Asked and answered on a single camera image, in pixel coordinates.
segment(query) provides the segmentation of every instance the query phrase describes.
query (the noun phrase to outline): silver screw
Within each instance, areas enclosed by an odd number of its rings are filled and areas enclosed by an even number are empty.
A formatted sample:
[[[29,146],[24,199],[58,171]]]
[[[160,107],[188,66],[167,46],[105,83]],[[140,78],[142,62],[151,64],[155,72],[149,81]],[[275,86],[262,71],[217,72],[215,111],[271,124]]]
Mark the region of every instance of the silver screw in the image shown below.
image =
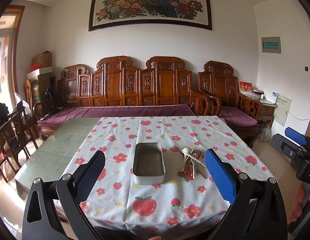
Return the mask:
[[[247,178],[248,178],[248,176],[247,176],[245,173],[240,173],[240,174],[239,174],[239,177],[240,177],[241,179],[247,179]]]
[[[34,183],[34,184],[38,184],[40,181],[41,181],[40,178],[36,178],[36,179],[33,180],[33,183]]]
[[[65,174],[62,177],[63,180],[69,180],[70,178],[71,178],[71,174]]]
[[[269,178],[269,181],[273,184],[276,184],[277,180],[273,177]]]

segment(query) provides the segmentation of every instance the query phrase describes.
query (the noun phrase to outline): table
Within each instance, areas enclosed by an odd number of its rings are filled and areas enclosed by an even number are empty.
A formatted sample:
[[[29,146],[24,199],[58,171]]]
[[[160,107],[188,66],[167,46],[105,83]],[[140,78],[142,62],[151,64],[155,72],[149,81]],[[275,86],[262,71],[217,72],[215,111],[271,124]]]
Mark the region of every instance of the table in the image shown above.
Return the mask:
[[[16,188],[24,200],[34,178],[58,180],[78,147],[100,118],[70,118],[32,154],[15,175]]]
[[[161,185],[134,182],[132,166],[136,143],[159,142],[164,152],[165,181]],[[213,148],[222,161],[252,179],[272,174],[252,150],[216,116],[101,118],[78,148],[64,173],[87,163],[96,150],[106,162],[87,201],[80,204],[93,226],[126,229],[141,239],[185,239],[207,231],[229,207],[213,179],[176,173],[185,146]]]
[[[252,95],[246,95],[245,96],[260,101],[261,103],[261,113],[258,117],[258,122],[263,121],[263,122],[267,122],[269,127],[271,128],[274,122],[274,111],[275,108],[277,108],[276,104],[273,104],[272,102],[266,100],[266,99],[259,99],[256,98]]]

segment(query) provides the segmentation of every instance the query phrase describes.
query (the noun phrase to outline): white wall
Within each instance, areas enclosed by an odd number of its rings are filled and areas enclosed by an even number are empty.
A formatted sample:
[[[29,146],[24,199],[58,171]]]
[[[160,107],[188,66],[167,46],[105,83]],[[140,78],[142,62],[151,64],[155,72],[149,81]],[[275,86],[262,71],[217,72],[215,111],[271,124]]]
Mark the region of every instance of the white wall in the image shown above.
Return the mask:
[[[126,55],[145,69],[153,56],[176,56],[193,72],[209,60],[227,62],[240,79],[256,85],[257,27],[253,7],[243,0],[210,0],[213,31],[168,24],[135,24],[88,32],[92,0],[63,0],[49,8],[45,49],[53,54],[57,79],[61,70],[85,64],[91,71],[104,57]]]
[[[13,0],[11,5],[25,6],[16,49],[16,78],[19,95],[25,98],[24,83],[26,74],[32,66],[31,60],[37,54],[44,52],[44,21],[47,11],[46,6],[25,1]]]
[[[310,22],[297,0],[270,0],[254,6],[259,44],[257,87],[290,98],[290,112],[310,118]],[[280,36],[282,53],[262,53],[261,37]],[[288,114],[285,127],[274,122],[272,133],[286,127],[305,134],[309,121]]]

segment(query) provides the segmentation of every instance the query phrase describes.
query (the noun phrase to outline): floral tablecloth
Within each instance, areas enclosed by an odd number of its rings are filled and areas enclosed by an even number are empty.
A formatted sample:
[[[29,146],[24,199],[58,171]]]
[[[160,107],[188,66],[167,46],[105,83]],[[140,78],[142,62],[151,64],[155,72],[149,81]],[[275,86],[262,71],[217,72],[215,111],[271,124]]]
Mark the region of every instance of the floral tablecloth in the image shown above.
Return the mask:
[[[132,176],[135,145],[159,142],[166,168],[161,185],[139,185]],[[183,147],[213,148],[222,161],[252,179],[272,174],[255,153],[216,116],[104,117],[91,130],[65,173],[87,163],[96,150],[105,153],[105,168],[87,201],[80,204],[93,226],[126,229],[139,239],[162,236],[184,239],[216,225],[229,207],[207,169],[208,179],[177,175]]]

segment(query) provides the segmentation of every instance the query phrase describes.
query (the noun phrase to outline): purple seat cushion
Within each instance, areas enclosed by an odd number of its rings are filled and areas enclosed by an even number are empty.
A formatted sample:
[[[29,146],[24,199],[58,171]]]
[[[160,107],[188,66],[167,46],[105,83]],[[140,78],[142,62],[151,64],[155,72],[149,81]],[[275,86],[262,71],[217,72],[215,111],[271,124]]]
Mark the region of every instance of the purple seat cushion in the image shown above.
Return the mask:
[[[69,118],[126,117],[126,116],[195,116],[187,104],[174,106],[104,106],[64,108],[38,125],[60,127]]]
[[[224,119],[229,127],[248,127],[257,124],[254,118],[234,106],[222,106],[218,117]]]

